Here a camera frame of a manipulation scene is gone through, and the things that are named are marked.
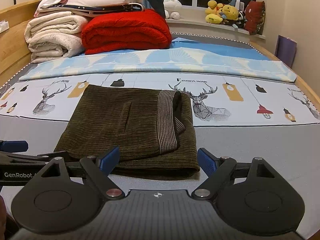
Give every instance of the red blanket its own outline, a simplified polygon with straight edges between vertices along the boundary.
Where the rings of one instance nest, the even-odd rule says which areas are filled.
[[[82,30],[85,54],[118,49],[165,49],[171,39],[167,22],[151,9],[101,15]]]

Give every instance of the olive green corduroy fabric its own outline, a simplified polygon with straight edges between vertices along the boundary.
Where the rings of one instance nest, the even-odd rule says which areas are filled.
[[[179,121],[172,125],[172,119]],[[170,140],[161,133],[169,134]],[[198,172],[189,97],[170,90],[89,85],[55,151],[82,158],[100,155],[113,146],[120,147],[114,174],[173,180]]]

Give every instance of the yellow plush toy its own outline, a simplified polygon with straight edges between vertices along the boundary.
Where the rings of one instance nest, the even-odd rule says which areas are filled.
[[[218,15],[211,13],[205,17],[205,21],[208,23],[219,24],[223,21],[223,19]]]
[[[218,15],[218,11],[221,10],[221,8],[223,7],[222,3],[218,3],[215,0],[210,0],[208,2],[208,8],[205,10],[206,14],[217,14]]]
[[[239,19],[239,11],[237,10],[237,8],[228,4],[223,6],[219,14],[222,18],[227,20],[237,21]]]

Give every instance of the windowsill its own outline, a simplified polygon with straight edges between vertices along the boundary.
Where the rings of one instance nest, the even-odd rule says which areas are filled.
[[[205,16],[206,14],[204,10],[182,8],[180,10],[180,20],[166,19],[166,21],[167,23],[176,23],[176,24],[180,23],[180,24],[189,24],[189,25],[208,26],[211,28],[224,29],[232,32],[238,32],[238,33],[249,35],[249,32],[244,29],[235,29],[232,26],[228,26],[228,25],[208,23],[205,21]],[[252,37],[257,37],[264,40],[266,39],[264,35],[259,35],[259,34],[252,35]]]

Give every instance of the striped cuff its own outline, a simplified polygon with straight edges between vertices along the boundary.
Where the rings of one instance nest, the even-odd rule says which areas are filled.
[[[176,150],[180,145],[178,135],[185,127],[173,114],[176,104],[181,103],[179,101],[180,92],[162,90],[159,93],[157,133],[160,153]]]

